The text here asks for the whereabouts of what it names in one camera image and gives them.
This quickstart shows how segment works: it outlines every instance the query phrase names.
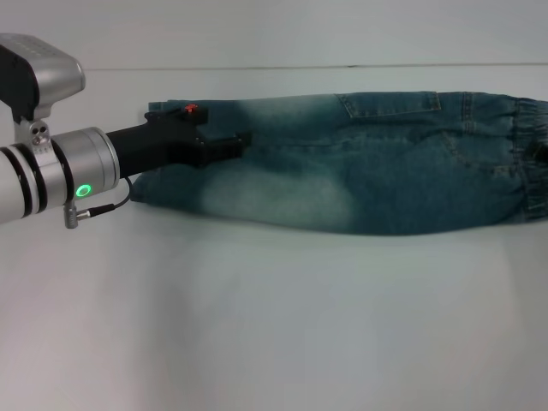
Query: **black cable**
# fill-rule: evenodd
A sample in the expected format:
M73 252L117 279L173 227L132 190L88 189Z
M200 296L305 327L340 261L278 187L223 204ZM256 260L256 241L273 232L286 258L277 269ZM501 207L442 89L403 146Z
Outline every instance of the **black cable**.
M101 214L105 214L106 212L109 212L109 211L114 211L117 208L120 208L121 206L125 205L129 201L129 199L131 198L131 193L134 189L134 185L132 184L131 180L129 180L128 177L124 177L124 179L128 183L128 188L129 188L128 196L125 199L123 199L123 201L119 202L118 204L106 204L106 205L100 205L99 207L92 207L87 209L87 211L89 212L90 218L100 216Z

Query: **white wall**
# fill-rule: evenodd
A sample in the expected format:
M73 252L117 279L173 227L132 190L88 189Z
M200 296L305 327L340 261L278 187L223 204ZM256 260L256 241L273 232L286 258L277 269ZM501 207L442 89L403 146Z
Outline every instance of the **white wall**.
M331 26L314 24L333 10L327 2L287 2L283 15L242 0L235 9L213 0L42 3L3 5L2 31L42 33L95 68L82 94L54 108L54 132L127 127L140 121L146 102L165 98L432 89L548 99L546 66L107 69L338 65L350 57L352 63L421 63L431 51L441 62L541 62L547 49L535 34L546 30L540 3L499 4L494 13L483 2L474 6L477 13L465 13L467 2L446 9L393 0L399 7L392 12L381 2L356 2L349 30L368 39L370 33L377 44L366 41L364 52L357 39L336 49L315 47L318 33L325 40L330 30L337 36L348 27L336 15ZM213 3L221 9L211 9ZM23 13L31 6L35 13ZM275 36L285 21L296 33L292 10L309 16L296 45ZM159 30L142 27L150 14ZM42 24L37 15L58 24ZM176 24L176 16L185 24ZM359 17L374 24L361 25ZM527 24L518 25L518 17ZM110 29L94 30L102 21ZM124 27L117 21L132 30L116 29ZM400 33L407 31L424 54L390 48L398 21L406 25ZM438 40L448 34L434 32L433 21L452 28L445 44ZM512 38L498 49L502 54L482 43L499 41L489 32L479 43L468 41L477 37L469 28L487 23ZM181 39L185 27L202 29L210 48L181 41L180 52L174 42L138 56L131 51L130 39L149 45ZM235 40L249 33L264 36L256 45L275 45L270 56L262 47L249 55L238 48ZM8 144L5 107L0 132L0 145ZM87 203L124 195L121 184ZM546 238L544 223L406 238L319 235L135 204L74 231L63 227L60 210L5 224L0 409L544 411Z

